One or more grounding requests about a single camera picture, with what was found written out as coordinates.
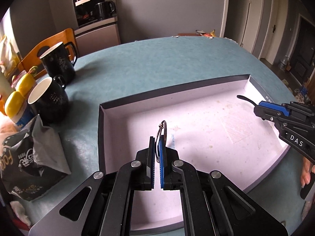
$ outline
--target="mug handle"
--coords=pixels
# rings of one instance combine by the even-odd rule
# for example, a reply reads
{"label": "mug handle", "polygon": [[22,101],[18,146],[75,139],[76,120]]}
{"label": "mug handle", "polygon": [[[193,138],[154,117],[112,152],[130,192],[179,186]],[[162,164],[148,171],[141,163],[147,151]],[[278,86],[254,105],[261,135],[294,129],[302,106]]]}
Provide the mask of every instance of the mug handle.
{"label": "mug handle", "polygon": [[67,84],[66,84],[66,80],[64,79],[64,77],[62,75],[56,75],[53,80],[58,83],[61,88],[65,89]]}
{"label": "mug handle", "polygon": [[77,51],[77,48],[75,47],[75,45],[73,44],[73,42],[67,42],[67,43],[65,44],[65,47],[68,46],[68,45],[71,46],[71,48],[72,48],[72,50],[73,50],[73,52],[74,52],[74,59],[73,59],[73,61],[71,61],[72,65],[74,66],[75,63],[76,63],[77,60],[78,60],[78,51]]}
{"label": "mug handle", "polygon": [[114,13],[116,11],[115,3],[111,0],[109,0],[107,2],[111,4],[111,13]]}

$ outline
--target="blue gripper pad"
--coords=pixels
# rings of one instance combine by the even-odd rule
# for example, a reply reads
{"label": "blue gripper pad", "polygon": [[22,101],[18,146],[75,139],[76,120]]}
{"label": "blue gripper pad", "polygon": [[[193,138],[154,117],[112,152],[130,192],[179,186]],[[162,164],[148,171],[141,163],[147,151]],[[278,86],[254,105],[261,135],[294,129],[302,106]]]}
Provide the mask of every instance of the blue gripper pad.
{"label": "blue gripper pad", "polygon": [[164,188],[164,163],[163,163],[163,148],[162,148],[161,138],[158,144],[158,151],[160,154],[160,182],[161,182],[161,189],[163,189]]}
{"label": "blue gripper pad", "polygon": [[153,145],[153,148],[151,150],[151,188],[152,189],[154,189],[154,177],[155,177],[155,152],[154,152],[154,145]]}
{"label": "blue gripper pad", "polygon": [[289,111],[284,106],[281,106],[275,103],[270,103],[267,101],[260,101],[258,105],[282,112],[285,116],[289,116],[290,114]]}

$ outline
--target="mug rim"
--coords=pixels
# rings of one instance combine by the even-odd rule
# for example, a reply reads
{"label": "mug rim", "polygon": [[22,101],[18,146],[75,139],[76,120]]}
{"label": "mug rim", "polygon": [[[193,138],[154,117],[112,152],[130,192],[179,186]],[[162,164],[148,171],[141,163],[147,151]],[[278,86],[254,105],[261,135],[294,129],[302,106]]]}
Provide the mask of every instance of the mug rim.
{"label": "mug rim", "polygon": [[46,92],[46,90],[49,88],[50,84],[52,83],[53,78],[47,77],[43,80],[41,80],[35,88],[30,93],[27,102],[29,105],[34,104],[37,100],[39,100],[43,94]]}
{"label": "mug rim", "polygon": [[59,47],[63,42],[58,42],[54,46],[50,47],[48,50],[46,50],[40,57],[39,59],[42,59],[45,57],[47,54],[51,53],[53,50],[55,50],[57,47]]}

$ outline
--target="tray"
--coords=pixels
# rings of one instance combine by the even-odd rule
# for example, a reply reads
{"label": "tray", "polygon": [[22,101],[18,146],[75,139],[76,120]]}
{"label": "tray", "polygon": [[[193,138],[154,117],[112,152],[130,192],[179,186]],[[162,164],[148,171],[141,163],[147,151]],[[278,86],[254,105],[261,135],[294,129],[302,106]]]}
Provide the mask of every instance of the tray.
{"label": "tray", "polygon": [[[255,187],[289,149],[269,121],[253,113],[255,103],[273,102],[250,75],[235,75],[148,91],[102,103],[99,116],[99,167],[111,173],[135,159],[167,122],[168,147],[204,172],[219,170],[244,192]],[[135,192],[133,235],[183,227],[179,191],[160,189],[155,163],[155,189]]]}

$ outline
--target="triangular cutout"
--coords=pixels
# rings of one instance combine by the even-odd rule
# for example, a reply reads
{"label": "triangular cutout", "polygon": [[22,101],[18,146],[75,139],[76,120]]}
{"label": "triangular cutout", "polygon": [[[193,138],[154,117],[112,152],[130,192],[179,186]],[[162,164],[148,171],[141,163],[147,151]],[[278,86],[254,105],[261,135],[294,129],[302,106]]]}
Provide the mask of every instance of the triangular cutout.
{"label": "triangular cutout", "polygon": [[69,218],[72,221],[77,221],[90,194],[90,191],[90,187],[84,187],[76,196],[74,196],[60,209],[59,214],[63,217]]}
{"label": "triangular cutout", "polygon": [[255,209],[239,196],[231,187],[224,187],[224,192],[229,200],[237,220],[243,220],[255,213]]}

